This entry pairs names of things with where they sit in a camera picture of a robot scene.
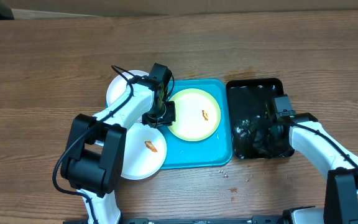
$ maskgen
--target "plate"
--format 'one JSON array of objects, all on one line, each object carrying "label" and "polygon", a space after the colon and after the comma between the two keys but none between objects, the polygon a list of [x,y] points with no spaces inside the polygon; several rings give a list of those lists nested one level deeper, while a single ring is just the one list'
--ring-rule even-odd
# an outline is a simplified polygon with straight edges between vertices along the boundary
[{"label": "plate", "polygon": [[212,135],[219,126],[221,109],[209,93],[196,88],[179,91],[175,102],[176,121],[168,129],[186,141],[200,141]]},{"label": "plate", "polygon": [[[157,152],[146,147],[151,141]],[[134,124],[127,132],[121,177],[140,180],[155,174],[167,156],[167,142],[158,129]]]},{"label": "plate", "polygon": [[[131,70],[129,72],[131,72],[134,75],[140,75],[140,76],[149,75],[147,72],[143,72],[139,70]],[[132,75],[126,72],[123,72],[122,74],[128,79],[132,78]],[[125,92],[126,88],[127,88],[127,82],[125,81],[125,79],[123,79],[120,75],[117,75],[117,77],[111,81],[109,88],[107,89],[107,94],[106,94],[107,106],[110,106],[114,101],[116,101]]]}]

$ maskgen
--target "tray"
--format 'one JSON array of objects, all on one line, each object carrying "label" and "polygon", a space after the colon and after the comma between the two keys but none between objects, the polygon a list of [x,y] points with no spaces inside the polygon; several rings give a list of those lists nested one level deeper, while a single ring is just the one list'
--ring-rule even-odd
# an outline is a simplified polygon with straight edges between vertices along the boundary
[{"label": "tray", "polygon": [[211,94],[221,109],[221,121],[217,130],[202,141],[189,142],[179,139],[168,127],[159,130],[167,142],[167,157],[161,169],[222,166],[232,158],[229,110],[227,107],[226,87],[217,79],[175,81],[172,96],[187,88],[197,88]]}]

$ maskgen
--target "wood grain surface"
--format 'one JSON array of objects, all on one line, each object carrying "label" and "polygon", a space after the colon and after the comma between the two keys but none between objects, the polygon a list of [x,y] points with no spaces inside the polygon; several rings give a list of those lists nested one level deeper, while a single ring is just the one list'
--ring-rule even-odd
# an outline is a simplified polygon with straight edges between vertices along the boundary
[{"label": "wood grain surface", "polygon": [[[0,223],[87,216],[51,181],[71,122],[104,108],[110,65],[155,62],[178,80],[277,77],[297,112],[358,155],[358,11],[0,21]],[[162,170],[121,180],[116,196],[125,217],[237,218],[323,206],[325,187],[296,153]]]}]

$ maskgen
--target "background wall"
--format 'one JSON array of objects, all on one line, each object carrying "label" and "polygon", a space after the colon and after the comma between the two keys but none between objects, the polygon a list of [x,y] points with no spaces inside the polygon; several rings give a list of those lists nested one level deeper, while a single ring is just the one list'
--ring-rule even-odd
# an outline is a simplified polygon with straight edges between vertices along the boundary
[{"label": "background wall", "polygon": [[358,9],[358,0],[2,0],[13,9],[94,16]]}]

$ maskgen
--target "blue tray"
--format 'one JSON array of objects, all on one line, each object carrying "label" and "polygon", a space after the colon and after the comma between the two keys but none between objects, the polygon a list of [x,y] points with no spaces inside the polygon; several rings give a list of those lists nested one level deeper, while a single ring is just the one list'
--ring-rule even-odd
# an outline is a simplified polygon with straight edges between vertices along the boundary
[{"label": "blue tray", "polygon": [[197,88],[211,94],[221,109],[221,121],[217,130],[207,139],[196,142],[184,141],[168,129],[159,130],[167,142],[167,158],[161,169],[177,169],[205,166],[222,166],[232,158],[229,110],[227,107],[226,87],[217,79],[175,81],[172,96],[187,88]]}]

